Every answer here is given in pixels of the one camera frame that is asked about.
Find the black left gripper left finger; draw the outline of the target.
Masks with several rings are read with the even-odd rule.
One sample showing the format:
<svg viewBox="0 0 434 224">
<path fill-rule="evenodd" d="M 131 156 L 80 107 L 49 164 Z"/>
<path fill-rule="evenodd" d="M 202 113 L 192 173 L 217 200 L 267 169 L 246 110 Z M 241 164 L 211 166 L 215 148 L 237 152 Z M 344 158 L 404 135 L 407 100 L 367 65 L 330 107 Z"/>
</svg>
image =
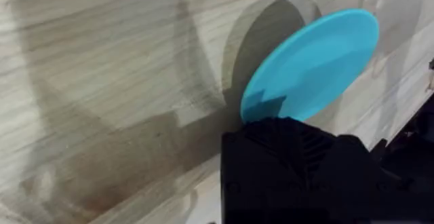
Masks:
<svg viewBox="0 0 434 224">
<path fill-rule="evenodd" d="M 290 118 L 268 118 L 222 135 L 223 223 L 269 222 L 290 194 L 306 191 L 304 129 Z"/>
</svg>

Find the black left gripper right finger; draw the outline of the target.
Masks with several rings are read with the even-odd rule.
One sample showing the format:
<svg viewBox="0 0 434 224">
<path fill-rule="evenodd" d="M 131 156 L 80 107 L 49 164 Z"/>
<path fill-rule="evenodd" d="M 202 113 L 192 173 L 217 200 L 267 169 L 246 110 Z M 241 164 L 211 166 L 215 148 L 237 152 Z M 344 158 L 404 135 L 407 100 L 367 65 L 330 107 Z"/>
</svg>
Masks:
<svg viewBox="0 0 434 224">
<path fill-rule="evenodd" d="M 350 134 L 307 127 L 300 136 L 312 199 L 343 223 L 432 223 L 433 144 L 368 150 Z"/>
</svg>

